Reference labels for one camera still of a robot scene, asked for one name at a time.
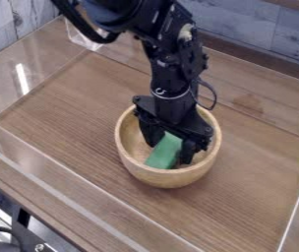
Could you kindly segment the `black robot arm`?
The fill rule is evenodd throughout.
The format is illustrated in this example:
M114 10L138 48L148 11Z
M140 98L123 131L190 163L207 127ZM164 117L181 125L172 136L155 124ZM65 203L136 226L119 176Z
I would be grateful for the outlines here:
M83 11L68 0L51 1L92 42L112 43L124 32L140 40L152 71L151 94L132 98L143 138L155 147L171 133L183 140L181 163L191 163L214 136L197 112L209 56L191 12L179 0L82 0Z

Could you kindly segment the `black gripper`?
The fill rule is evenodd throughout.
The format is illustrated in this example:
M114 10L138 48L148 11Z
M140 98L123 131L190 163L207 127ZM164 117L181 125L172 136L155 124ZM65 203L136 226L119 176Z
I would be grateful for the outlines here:
M209 149L214 128L197 111L198 88L187 87L179 94L136 95L134 114L147 145L154 148L164 137L174 134L183 140L181 164L190 164L195 152Z

